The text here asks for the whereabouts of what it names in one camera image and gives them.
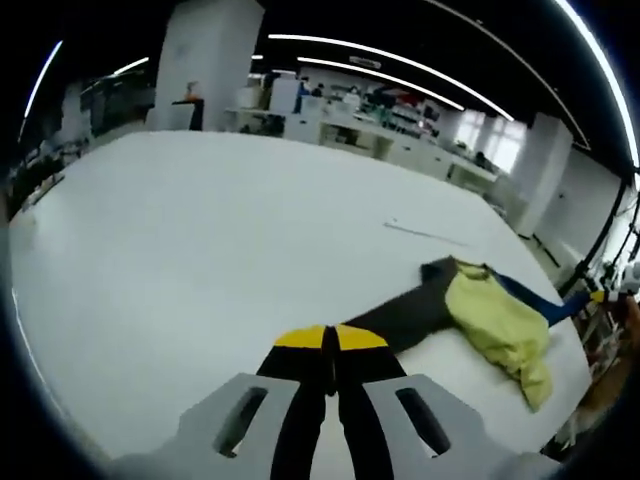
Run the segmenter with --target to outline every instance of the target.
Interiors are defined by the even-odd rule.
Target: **white tabletop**
[[[11,224],[14,285],[44,376],[112,456],[157,447],[188,407],[237,372],[255,372],[284,331],[347,320],[418,285],[422,263],[487,262],[559,300],[478,196],[347,152],[137,133],[65,174]],[[383,226],[393,218],[453,243]],[[554,393],[537,414],[456,331],[401,362],[477,409],[499,442],[537,450],[589,384],[571,322],[551,334]],[[340,432],[336,419],[325,422],[315,478],[349,476]]]

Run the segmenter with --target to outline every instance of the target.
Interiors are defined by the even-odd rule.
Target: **window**
[[[505,118],[495,119],[485,156],[500,169],[510,173],[527,136],[527,126],[509,122]]]
[[[469,150],[473,150],[484,123],[484,113],[467,110],[462,114],[462,120],[456,133],[456,142],[464,142]]]

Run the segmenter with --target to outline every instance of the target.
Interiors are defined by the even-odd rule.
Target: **clothing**
[[[589,302],[579,293],[554,305],[486,265],[447,257],[421,267],[422,282],[373,310],[346,322],[384,338],[401,354],[427,335],[457,327],[491,363],[516,379],[534,410],[552,391],[542,357],[549,327]]]

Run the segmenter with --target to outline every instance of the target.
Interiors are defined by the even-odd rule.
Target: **black ceiling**
[[[553,0],[440,0],[504,41],[534,68],[585,133],[591,155],[619,175],[629,177],[631,160],[618,109],[590,50]],[[15,86],[3,100],[10,115],[7,141],[17,136],[32,85],[53,45],[65,41],[45,78],[33,115],[60,101],[64,85],[78,78],[108,74],[141,57],[157,65],[164,28],[175,1],[114,0],[102,5],[68,1],[11,6],[12,31],[29,32],[5,41],[5,78]],[[348,63],[343,47],[268,40],[269,33],[314,35],[364,44],[424,63],[477,90],[517,120],[531,123],[536,112],[562,118],[580,138],[563,108],[527,67],[486,33],[432,0],[299,2],[271,0],[256,51],[265,55],[257,70],[292,68],[297,56]],[[632,2],[571,0],[585,18],[622,82],[635,125],[639,125],[640,42],[635,25],[640,7]],[[20,48],[12,48],[20,43]],[[382,71],[422,85],[467,108],[491,113],[483,103],[438,78],[383,57]]]

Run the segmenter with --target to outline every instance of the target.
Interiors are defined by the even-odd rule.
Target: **blue fabric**
[[[528,305],[547,319],[549,327],[567,317],[577,314],[591,300],[589,292],[578,292],[574,294],[564,305],[555,305],[545,300],[538,294],[532,292],[527,287],[513,278],[493,272],[495,279],[510,295],[516,297],[522,303]]]

